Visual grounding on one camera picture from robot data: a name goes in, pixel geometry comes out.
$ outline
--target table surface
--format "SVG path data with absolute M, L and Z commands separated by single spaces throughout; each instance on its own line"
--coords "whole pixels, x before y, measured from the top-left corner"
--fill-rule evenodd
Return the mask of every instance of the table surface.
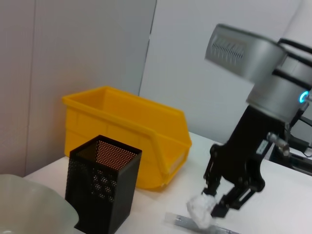
M 169 186 L 161 193 L 136 189 L 130 216 L 116 234 L 185 234 L 190 231 L 164 223 L 166 212 L 188 216 L 186 202 L 205 186 L 203 174 L 212 140 L 190 133 L 193 145 L 189 158 Z M 56 190 L 65 197 L 69 159 L 60 160 L 26 178 Z M 219 226 L 241 234 L 310 233 L 312 177 L 264 160 L 261 174 L 266 187 L 240 211 L 230 210 Z M 217 199 L 231 189 L 222 180 Z

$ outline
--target yellow plastic bin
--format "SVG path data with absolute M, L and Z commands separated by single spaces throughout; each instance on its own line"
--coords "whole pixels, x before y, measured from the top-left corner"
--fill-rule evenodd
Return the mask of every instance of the yellow plastic bin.
M 67 105 L 65 154 L 103 135 L 142 150 L 136 186 L 167 185 L 192 145 L 180 110 L 101 87 L 63 97 Z

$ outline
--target black pencil holder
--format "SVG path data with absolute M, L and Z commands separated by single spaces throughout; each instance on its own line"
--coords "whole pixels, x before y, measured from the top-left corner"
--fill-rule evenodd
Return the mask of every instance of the black pencil holder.
M 97 136 L 70 152 L 65 199 L 86 234 L 113 234 L 129 216 L 142 151 Z

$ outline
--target white wall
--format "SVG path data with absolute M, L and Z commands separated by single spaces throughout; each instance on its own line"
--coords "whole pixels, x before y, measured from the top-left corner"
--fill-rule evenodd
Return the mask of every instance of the white wall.
M 312 0 L 302 0 L 297 14 L 290 23 L 284 37 L 298 41 L 309 47 L 312 47 Z M 312 59 L 312 55 L 302 54 L 303 56 Z M 304 113 L 304 116 L 312 119 L 312 106 Z M 312 142 L 312 128 L 303 122 L 299 121 L 292 129 L 292 134 L 307 142 Z
M 252 85 L 204 60 L 213 29 L 228 23 L 278 40 L 299 3 L 158 0 L 140 95 L 182 109 L 191 132 L 225 142 Z
M 67 94 L 138 94 L 156 0 L 38 0 L 26 173 L 64 156 Z
M 34 3 L 0 1 L 0 174 L 25 172 Z

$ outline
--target white plastic container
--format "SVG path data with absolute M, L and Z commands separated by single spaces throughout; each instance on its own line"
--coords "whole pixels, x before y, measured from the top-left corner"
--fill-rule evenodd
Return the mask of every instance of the white plastic container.
M 57 192 L 0 175 L 0 234 L 73 234 L 78 214 Z

